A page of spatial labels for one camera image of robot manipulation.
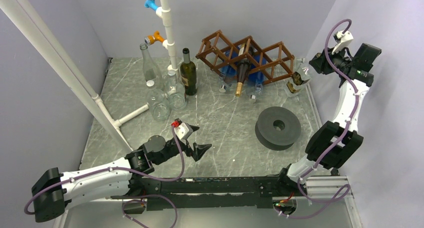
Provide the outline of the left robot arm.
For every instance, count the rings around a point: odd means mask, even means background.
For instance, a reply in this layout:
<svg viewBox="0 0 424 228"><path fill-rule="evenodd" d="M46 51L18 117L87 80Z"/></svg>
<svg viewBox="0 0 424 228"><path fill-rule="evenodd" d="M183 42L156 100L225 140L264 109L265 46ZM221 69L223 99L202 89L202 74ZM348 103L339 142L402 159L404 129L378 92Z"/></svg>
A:
<svg viewBox="0 0 424 228"><path fill-rule="evenodd" d="M25 214L34 215L36 222L46 222L62 215L67 209L105 196L128 194L139 197L144 184L137 176L151 178L154 165L160 165L179 155L199 161L211 144L190 144L188 138L198 126L175 120L171 124L172 139L154 135L138 149L110 163L73 172L50 168L32 186L32 198L24 207Z"/></svg>

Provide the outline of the clear bottle dark label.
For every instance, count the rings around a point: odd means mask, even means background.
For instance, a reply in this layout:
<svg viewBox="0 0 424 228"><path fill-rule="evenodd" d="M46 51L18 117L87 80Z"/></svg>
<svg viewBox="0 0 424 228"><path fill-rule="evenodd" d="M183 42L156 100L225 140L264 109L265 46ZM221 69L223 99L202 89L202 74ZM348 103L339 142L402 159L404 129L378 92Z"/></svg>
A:
<svg viewBox="0 0 424 228"><path fill-rule="evenodd" d="M154 81L155 85L162 90L164 88L165 82L164 82L164 78L162 76L160 68L151 57L148 51L147 44L142 43L140 44L139 47L142 53L142 59L143 59L142 71L144 74L145 81L146 82L150 80Z"/></svg>

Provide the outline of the brown bottle gold foil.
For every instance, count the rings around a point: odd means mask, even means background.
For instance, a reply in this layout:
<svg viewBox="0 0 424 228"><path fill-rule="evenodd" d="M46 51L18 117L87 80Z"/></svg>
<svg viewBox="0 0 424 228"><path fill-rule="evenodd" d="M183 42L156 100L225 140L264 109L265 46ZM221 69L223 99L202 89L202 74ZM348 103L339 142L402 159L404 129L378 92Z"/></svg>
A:
<svg viewBox="0 0 424 228"><path fill-rule="evenodd" d="M242 44L239 50L239 55L241 56L245 51L247 51L248 54L252 55L254 50L252 47L249 47L247 49L246 43ZM237 63L237 71L236 71L236 89L235 89L235 96L239 97L242 93L242 87L243 84L248 76L248 73L251 69L251 60L248 57L244 57Z"/></svg>

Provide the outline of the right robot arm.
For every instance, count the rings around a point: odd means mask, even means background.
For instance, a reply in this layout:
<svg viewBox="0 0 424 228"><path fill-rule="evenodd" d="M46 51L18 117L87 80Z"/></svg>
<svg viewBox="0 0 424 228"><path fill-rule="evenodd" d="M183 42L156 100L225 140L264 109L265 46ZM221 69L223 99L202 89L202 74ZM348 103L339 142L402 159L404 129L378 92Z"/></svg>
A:
<svg viewBox="0 0 424 228"><path fill-rule="evenodd" d="M288 166L286 176L275 182L279 194L290 194L295 182L304 184L316 171L340 168L362 145L364 138L358 133L360 108L374 81L370 73L373 62L381 53L380 48L363 43L353 57L348 48L339 52L325 48L309 62L319 74L339 75L339 100L334 118L312 136L305 156Z"/></svg>

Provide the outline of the large clear bottle white stopper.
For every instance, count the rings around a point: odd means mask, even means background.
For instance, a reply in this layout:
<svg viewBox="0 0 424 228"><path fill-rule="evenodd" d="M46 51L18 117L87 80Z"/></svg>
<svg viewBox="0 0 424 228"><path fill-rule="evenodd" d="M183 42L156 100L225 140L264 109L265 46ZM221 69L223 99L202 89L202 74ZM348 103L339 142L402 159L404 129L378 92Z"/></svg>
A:
<svg viewBox="0 0 424 228"><path fill-rule="evenodd" d="M165 92L169 102L169 106L173 110L182 110L186 107L186 94L185 87L177 78L175 70L169 70L167 72L167 78L165 81Z"/></svg>

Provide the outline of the clear square bottle black cap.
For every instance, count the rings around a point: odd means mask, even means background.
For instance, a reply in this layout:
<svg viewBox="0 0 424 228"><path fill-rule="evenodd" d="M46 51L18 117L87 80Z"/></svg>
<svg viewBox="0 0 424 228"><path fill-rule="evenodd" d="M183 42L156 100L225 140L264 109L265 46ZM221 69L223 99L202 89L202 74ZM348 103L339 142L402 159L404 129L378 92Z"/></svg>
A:
<svg viewBox="0 0 424 228"><path fill-rule="evenodd" d="M301 64L293 72L292 76L286 82L285 91L289 97L299 94L306 85L312 80L312 68L310 65Z"/></svg>

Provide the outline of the green bottle grey cap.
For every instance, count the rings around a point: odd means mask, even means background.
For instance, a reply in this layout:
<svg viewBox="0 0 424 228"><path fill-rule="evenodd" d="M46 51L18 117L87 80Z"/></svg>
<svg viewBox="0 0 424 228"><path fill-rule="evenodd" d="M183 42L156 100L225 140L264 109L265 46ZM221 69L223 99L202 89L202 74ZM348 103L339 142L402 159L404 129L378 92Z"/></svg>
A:
<svg viewBox="0 0 424 228"><path fill-rule="evenodd" d="M181 80L184 84L185 93L193 96L197 93L197 72L196 65L190 59L190 51L183 48L183 61L180 65Z"/></svg>

